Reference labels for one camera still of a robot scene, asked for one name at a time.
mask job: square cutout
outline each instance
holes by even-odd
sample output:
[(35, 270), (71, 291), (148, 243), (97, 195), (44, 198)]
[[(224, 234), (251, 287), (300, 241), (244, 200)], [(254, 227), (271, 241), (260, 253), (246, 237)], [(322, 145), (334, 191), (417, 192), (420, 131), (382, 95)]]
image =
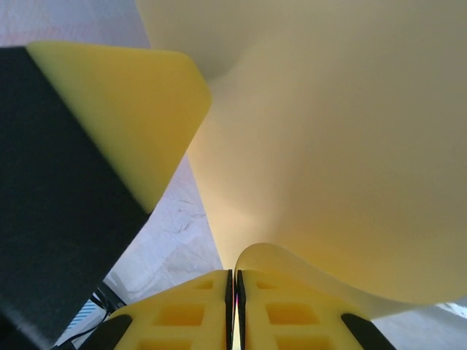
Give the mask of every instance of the square cutout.
[(272, 303), (266, 305), (271, 324), (319, 324), (312, 308), (301, 303)]
[(326, 337), (279, 337), (276, 342), (278, 350), (333, 350)]
[(159, 341), (142, 341), (139, 343), (137, 350), (190, 350), (190, 341), (174, 340), (159, 340)]
[(204, 318), (202, 304), (172, 304), (163, 306), (154, 324), (157, 326), (201, 326)]

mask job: yellow foam sheet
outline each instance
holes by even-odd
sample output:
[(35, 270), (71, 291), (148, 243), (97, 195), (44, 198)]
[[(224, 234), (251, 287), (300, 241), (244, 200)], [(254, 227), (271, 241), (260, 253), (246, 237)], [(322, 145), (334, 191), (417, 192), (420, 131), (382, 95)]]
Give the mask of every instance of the yellow foam sheet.
[(467, 293), (467, 2), (136, 3), (209, 79), (189, 157), (226, 268), (269, 242), (383, 298)]
[(306, 289), (315, 289), (324, 295), (345, 300), (362, 315), (370, 317), (394, 314), (419, 306), (401, 303), (354, 288), (323, 273), (306, 260), (275, 244), (259, 243), (249, 246), (240, 254), (236, 270), (258, 271), (278, 281), (284, 279), (293, 281)]
[(76, 42), (27, 50), (147, 212), (154, 209), (211, 104), (178, 52)]

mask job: cable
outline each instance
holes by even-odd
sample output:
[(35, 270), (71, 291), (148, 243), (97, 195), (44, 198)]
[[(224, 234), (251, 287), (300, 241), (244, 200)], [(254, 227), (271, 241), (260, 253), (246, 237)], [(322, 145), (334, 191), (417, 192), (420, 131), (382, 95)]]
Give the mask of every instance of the cable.
[(70, 337), (70, 338), (68, 338), (67, 340), (65, 340), (63, 343), (71, 343), (72, 341), (74, 341), (74, 340), (76, 340), (76, 339), (78, 339), (78, 338), (80, 338), (80, 337), (82, 337), (82, 336), (88, 334), (89, 332), (92, 332), (92, 331), (95, 330), (97, 327), (99, 327), (99, 326), (101, 325), (102, 322), (105, 321), (105, 319), (107, 318), (107, 316), (109, 316), (109, 313), (108, 313), (108, 312), (105, 313), (105, 315), (104, 315), (104, 317), (102, 318), (102, 320), (101, 320), (98, 324), (96, 324), (94, 327), (92, 327), (92, 328), (90, 328), (90, 329), (88, 329), (88, 330), (85, 330), (84, 332), (81, 332), (81, 333), (78, 333), (78, 334), (73, 335), (72, 337)]
[(98, 285), (97, 289), (99, 289), (107, 299), (109, 303), (109, 308), (107, 310), (111, 313), (126, 306), (126, 303), (104, 281)]
[(93, 330), (95, 330), (97, 327), (99, 327), (102, 322), (105, 321), (105, 319), (107, 318), (107, 316), (110, 315), (110, 312), (109, 312), (109, 304), (107, 302), (107, 299), (105, 298), (105, 296), (102, 294), (102, 292), (100, 290), (96, 290), (95, 291), (95, 294), (97, 297), (94, 297), (94, 295), (91, 295), (91, 298), (90, 300), (95, 303), (99, 308), (102, 308), (104, 309), (105, 311), (105, 315), (104, 317), (102, 318), (101, 321), (99, 321), (98, 324), (96, 324), (94, 327), (88, 329), (88, 330), (85, 330), (81, 333), (77, 333), (75, 335), (73, 335), (72, 337), (66, 339), (62, 344), (60, 344), (59, 346), (54, 346), (52, 349), (53, 350), (66, 350), (66, 349), (74, 349), (74, 346), (72, 344), (72, 341), (75, 341), (76, 339), (92, 332)]

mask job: black fabric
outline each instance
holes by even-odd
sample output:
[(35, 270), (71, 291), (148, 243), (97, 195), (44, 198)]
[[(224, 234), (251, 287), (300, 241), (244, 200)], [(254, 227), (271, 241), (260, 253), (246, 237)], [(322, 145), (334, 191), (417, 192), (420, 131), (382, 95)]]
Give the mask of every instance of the black fabric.
[(239, 308), (239, 332), (240, 332), (240, 347), (245, 350), (246, 332), (247, 332), (247, 319), (246, 319), (246, 306), (247, 306), (247, 293), (243, 283), (242, 270), (236, 273), (236, 297), (238, 300)]
[(119, 315), (105, 321), (86, 339), (80, 350), (114, 350), (131, 322), (129, 315)]
[(0, 350), (12, 349), (38, 350), (22, 332), (16, 330), (15, 326), (0, 314)]
[(370, 321), (354, 314), (343, 314), (341, 318), (363, 350), (396, 350)]
[(227, 285), (225, 286), (225, 348), (232, 349), (234, 342), (235, 297), (232, 270), (227, 271)]
[(0, 311), (46, 349), (146, 220), (26, 50), (0, 49)]

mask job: black foam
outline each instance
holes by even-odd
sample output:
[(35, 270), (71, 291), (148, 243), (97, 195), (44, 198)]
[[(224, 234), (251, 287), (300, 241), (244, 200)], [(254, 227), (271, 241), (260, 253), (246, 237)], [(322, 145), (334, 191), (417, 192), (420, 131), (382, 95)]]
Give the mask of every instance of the black foam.
[(146, 220), (25, 48), (0, 49), (0, 311), (16, 330), (52, 345)]
[(225, 286), (225, 348), (232, 349), (234, 341), (235, 321), (235, 294), (232, 270), (227, 271), (227, 284)]
[(240, 332), (240, 347), (245, 350), (245, 343), (247, 338), (247, 292), (243, 282), (242, 270), (236, 273), (236, 297), (239, 308), (239, 332)]
[(86, 339), (80, 350), (114, 350), (132, 321), (129, 315), (119, 315), (105, 321)]
[(396, 350), (372, 322), (354, 314), (343, 314), (341, 318), (363, 350)]

